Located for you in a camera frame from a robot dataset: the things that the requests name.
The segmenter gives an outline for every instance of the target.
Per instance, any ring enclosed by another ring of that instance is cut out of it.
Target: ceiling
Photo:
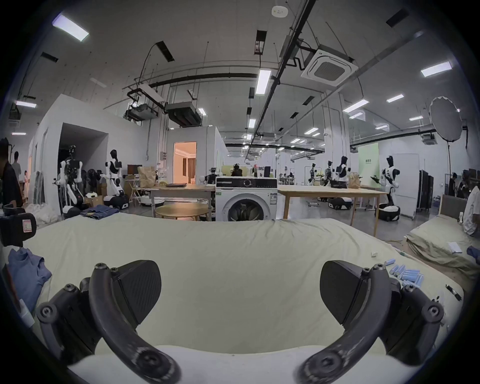
[[[36,97],[38,104],[35,110],[26,112],[43,115],[58,95],[65,93],[99,108],[113,105],[106,110],[123,115],[128,105],[126,93],[129,89],[125,87],[134,83],[150,47],[160,40],[166,43],[175,60],[167,62],[153,47],[144,71],[144,78],[155,77],[149,82],[202,73],[257,73],[260,57],[253,54],[257,29],[267,31],[262,67],[271,68],[275,75],[280,60],[277,54],[302,1],[288,1],[291,10],[283,19],[271,15],[277,3],[284,4],[278,0],[78,2],[66,9],[64,15],[86,29],[89,36],[79,42],[51,28],[34,53],[25,78],[22,95]],[[309,16],[310,27],[319,42],[345,51],[359,67],[401,38],[420,29],[424,31],[422,36],[367,70],[360,76],[360,82],[354,81],[341,90],[346,102],[353,103],[361,98],[369,101],[365,106],[369,117],[366,121],[349,120],[352,134],[378,134],[374,127],[379,121],[387,121],[390,130],[417,125],[418,121],[408,119],[419,114],[425,116],[425,108],[436,96],[452,99],[461,109],[463,119],[473,121],[476,117],[468,84],[442,42],[413,15],[394,28],[386,24],[400,8],[400,1],[321,0]],[[314,36],[307,25],[300,37],[315,47]],[[40,58],[42,51],[57,57],[58,61]],[[451,71],[427,78],[421,75],[421,69],[446,60],[453,66]],[[315,97],[312,101],[315,105],[325,91],[332,89],[301,78],[300,74],[298,68],[285,69],[260,131],[278,132],[282,127],[286,131],[295,123],[290,119],[293,112],[298,112],[299,118],[311,108],[311,104],[302,105],[309,96]],[[106,87],[95,84],[90,78]],[[255,84],[255,80],[238,78],[195,83],[197,106],[205,109],[208,124],[217,126],[226,141],[241,140],[246,132],[248,93]],[[193,84],[172,87],[174,100],[190,100],[187,90],[192,88]],[[391,104],[386,102],[387,98],[400,93],[405,95],[403,99]],[[252,118],[258,119],[266,96],[256,95],[250,100]],[[319,132],[324,127],[320,106],[313,116],[308,115],[298,127],[294,126],[283,142],[289,143],[297,132],[299,137],[304,136],[312,126],[318,127]],[[318,147],[321,143],[321,140],[309,139],[306,145]]]

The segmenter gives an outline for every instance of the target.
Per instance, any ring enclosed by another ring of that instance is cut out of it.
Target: table leg
[[[290,196],[285,196],[285,206],[283,208],[283,218],[288,219],[288,208],[290,207]]]
[[[353,199],[353,212],[352,212],[352,219],[350,220],[350,226],[353,226],[353,218],[355,217],[356,206],[357,206],[357,197]]]
[[[380,196],[377,196],[377,212],[375,212],[375,228],[373,229],[373,237],[377,236],[377,226],[378,226],[378,212],[379,212],[379,205],[380,205]]]
[[[152,217],[155,217],[155,197],[153,191],[150,191],[150,201],[152,202]]]

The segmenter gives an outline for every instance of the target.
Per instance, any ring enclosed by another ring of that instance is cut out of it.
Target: person
[[[463,213],[463,231],[472,236],[480,227],[480,190],[476,185],[467,200]]]
[[[240,169],[240,166],[238,164],[235,164],[233,166],[233,171],[232,171],[232,176],[242,176],[242,170]]]
[[[448,196],[455,196],[455,180],[456,173],[454,172],[448,183]]]
[[[12,165],[8,162],[7,138],[0,140],[0,172],[2,180],[2,204],[13,204],[14,208],[21,207],[23,205],[23,199],[18,177]]]
[[[20,164],[18,164],[18,151],[15,152],[13,155],[13,164],[12,168],[15,171],[15,174],[17,175],[17,180],[20,181],[20,175],[22,174],[22,169],[20,168]]]

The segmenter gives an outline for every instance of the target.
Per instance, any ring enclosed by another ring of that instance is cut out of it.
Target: blue cloth
[[[23,299],[30,312],[35,309],[43,285],[52,277],[44,261],[43,257],[34,255],[28,248],[12,249],[8,255],[8,270],[17,296]]]
[[[478,265],[480,265],[480,250],[471,245],[467,248],[467,255],[472,256]]]
[[[117,208],[107,207],[106,205],[96,205],[92,208],[87,208],[82,211],[80,214],[86,217],[92,217],[94,219],[100,220],[104,217],[112,216],[113,214],[119,212]]]

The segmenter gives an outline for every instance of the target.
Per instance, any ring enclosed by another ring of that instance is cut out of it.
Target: label
[[[22,220],[24,226],[24,233],[32,232],[32,221],[31,220]]]

